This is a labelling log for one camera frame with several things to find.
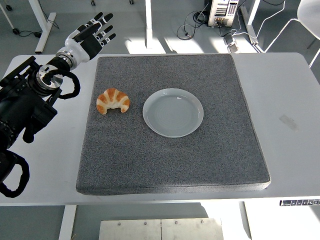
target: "croissant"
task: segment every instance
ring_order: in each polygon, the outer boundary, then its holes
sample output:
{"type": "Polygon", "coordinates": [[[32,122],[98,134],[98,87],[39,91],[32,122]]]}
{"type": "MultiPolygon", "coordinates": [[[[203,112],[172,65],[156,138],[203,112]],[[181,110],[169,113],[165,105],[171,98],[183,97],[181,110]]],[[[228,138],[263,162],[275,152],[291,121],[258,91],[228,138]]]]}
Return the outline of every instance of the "croissant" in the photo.
{"type": "Polygon", "coordinates": [[[105,115],[107,109],[121,109],[124,113],[130,106],[130,100],[127,94],[115,88],[108,88],[96,100],[96,109],[99,113],[105,115]]]}

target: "round plate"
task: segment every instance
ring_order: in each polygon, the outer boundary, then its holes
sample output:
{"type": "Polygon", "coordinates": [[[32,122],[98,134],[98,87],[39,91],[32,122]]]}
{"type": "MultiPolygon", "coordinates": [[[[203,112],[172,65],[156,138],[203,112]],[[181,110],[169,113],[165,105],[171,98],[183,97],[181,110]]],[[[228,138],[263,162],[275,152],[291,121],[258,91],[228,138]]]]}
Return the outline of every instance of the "round plate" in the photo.
{"type": "Polygon", "coordinates": [[[195,131],[204,118],[201,102],[178,88],[162,89],[143,105],[143,118],[157,134],[167,138],[184,137],[195,131]]]}

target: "white desk leg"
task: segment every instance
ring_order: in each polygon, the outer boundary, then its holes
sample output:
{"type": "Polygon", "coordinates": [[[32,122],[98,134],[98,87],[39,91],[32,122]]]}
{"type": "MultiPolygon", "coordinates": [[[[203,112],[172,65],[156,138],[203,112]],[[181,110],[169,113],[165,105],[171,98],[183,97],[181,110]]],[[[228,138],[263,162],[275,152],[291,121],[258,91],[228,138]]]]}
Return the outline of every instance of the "white desk leg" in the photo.
{"type": "Polygon", "coordinates": [[[246,9],[245,6],[241,6],[240,7],[240,10],[241,10],[242,16],[243,16],[243,20],[244,20],[244,24],[245,24],[245,27],[246,27],[246,31],[249,34],[249,38],[250,38],[250,41],[251,41],[252,45],[257,45],[258,44],[258,40],[255,38],[256,37],[256,33],[255,33],[255,30],[254,30],[254,28],[252,26],[252,22],[255,19],[259,3],[260,3],[260,0],[254,0],[252,2],[249,14],[248,14],[247,9],[246,9]]]}
{"type": "Polygon", "coordinates": [[[4,14],[5,18],[8,20],[8,23],[10,24],[11,28],[12,28],[12,29],[14,29],[15,27],[12,25],[12,23],[11,23],[11,21],[10,21],[10,19],[9,19],[8,15],[6,14],[6,11],[4,10],[4,8],[2,7],[2,5],[1,5],[1,4],[0,4],[0,8],[1,8],[1,10],[2,10],[2,12],[3,12],[3,14],[4,14]]]}
{"type": "Polygon", "coordinates": [[[66,205],[61,223],[59,240],[69,240],[72,237],[77,205],[66,205]]]}
{"type": "Polygon", "coordinates": [[[146,16],[146,40],[145,46],[147,49],[152,48],[152,17],[151,17],[151,0],[145,0],[145,16],[146,16]]]}
{"type": "Polygon", "coordinates": [[[29,3],[31,5],[32,10],[34,12],[34,15],[35,15],[35,17],[36,17],[36,19],[42,29],[42,34],[41,34],[40,40],[38,42],[38,45],[36,46],[35,53],[42,54],[42,52],[45,48],[47,39],[49,37],[51,28],[52,28],[52,23],[50,21],[54,21],[57,14],[55,12],[50,13],[50,15],[48,17],[48,22],[47,22],[44,14],[41,10],[41,7],[39,5],[39,2],[37,0],[29,0],[29,3]]]}

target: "black plug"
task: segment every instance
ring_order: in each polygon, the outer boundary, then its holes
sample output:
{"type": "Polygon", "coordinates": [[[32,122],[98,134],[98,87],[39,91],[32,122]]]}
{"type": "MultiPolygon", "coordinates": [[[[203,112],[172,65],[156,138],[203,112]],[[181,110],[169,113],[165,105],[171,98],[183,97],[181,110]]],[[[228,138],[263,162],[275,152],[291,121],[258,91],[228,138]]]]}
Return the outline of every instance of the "black plug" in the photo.
{"type": "Polygon", "coordinates": [[[37,32],[34,32],[33,34],[36,38],[41,38],[41,32],[37,31],[37,32]]]}

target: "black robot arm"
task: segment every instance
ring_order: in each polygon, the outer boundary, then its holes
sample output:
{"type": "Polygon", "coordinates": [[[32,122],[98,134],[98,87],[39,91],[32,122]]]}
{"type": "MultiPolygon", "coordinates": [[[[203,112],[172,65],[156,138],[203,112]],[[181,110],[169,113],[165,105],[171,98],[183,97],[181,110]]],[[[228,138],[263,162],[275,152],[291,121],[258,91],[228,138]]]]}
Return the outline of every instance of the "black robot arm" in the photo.
{"type": "Polygon", "coordinates": [[[23,131],[26,143],[57,115],[55,101],[70,99],[80,93],[80,82],[71,70],[93,59],[116,35],[107,37],[112,25],[102,30],[112,13],[100,12],[93,19],[78,27],[65,41],[56,56],[45,65],[38,65],[31,56],[0,81],[0,193],[15,198],[25,189],[29,180],[29,166],[25,159],[8,149],[23,131]],[[74,84],[71,93],[61,95],[64,77],[74,84]],[[22,168],[19,187],[9,190],[3,181],[18,164],[22,168]]]}

